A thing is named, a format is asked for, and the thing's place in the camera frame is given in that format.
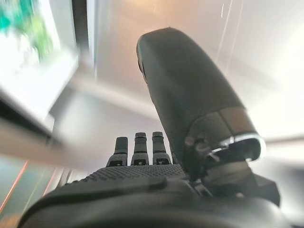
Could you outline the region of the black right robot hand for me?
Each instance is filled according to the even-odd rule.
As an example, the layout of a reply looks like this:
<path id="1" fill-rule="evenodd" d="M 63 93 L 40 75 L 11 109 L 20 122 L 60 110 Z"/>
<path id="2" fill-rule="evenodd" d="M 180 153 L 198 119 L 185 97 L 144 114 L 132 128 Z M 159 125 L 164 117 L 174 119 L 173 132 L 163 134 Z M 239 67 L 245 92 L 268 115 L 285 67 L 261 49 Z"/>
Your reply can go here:
<path id="1" fill-rule="evenodd" d="M 174 28 L 142 35 L 140 71 L 164 132 L 126 137 L 106 167 L 32 205 L 20 228 L 288 228 L 274 181 L 254 174 L 265 143 L 209 56 Z"/>

